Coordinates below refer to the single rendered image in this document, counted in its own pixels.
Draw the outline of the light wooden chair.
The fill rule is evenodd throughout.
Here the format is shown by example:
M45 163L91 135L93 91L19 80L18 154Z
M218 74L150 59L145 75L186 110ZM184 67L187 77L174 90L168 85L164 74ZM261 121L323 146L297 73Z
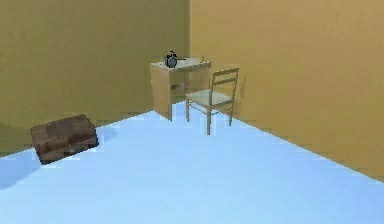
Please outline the light wooden chair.
M223 113L228 116L228 125L232 125L236 89L239 77L239 67L223 69L212 73L209 88L188 93L185 96L186 121L190 121L190 109L193 108L206 115L206 134L211 134L212 116ZM230 95L226 95L215 88L220 85L231 84Z

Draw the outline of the black alarm clock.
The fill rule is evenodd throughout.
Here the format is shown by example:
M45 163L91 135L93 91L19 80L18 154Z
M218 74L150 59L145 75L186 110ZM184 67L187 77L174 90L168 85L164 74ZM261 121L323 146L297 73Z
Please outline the black alarm clock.
M175 68L177 65L177 55L174 51L170 51L165 58L165 65L168 68Z

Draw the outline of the light wooden desk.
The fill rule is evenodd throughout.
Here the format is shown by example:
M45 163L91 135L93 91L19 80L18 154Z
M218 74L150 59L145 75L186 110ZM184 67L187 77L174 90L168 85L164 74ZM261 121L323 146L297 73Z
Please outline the light wooden desk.
M185 95L207 89L210 81L210 61L196 58L180 60L175 68L164 62L151 63L153 110L172 120L172 105L185 100Z

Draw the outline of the brown box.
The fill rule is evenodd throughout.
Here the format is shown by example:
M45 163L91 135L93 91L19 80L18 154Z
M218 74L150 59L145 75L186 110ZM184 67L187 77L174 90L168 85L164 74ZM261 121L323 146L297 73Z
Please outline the brown box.
M30 133L32 146L42 165L99 145L96 127L84 114L34 126Z

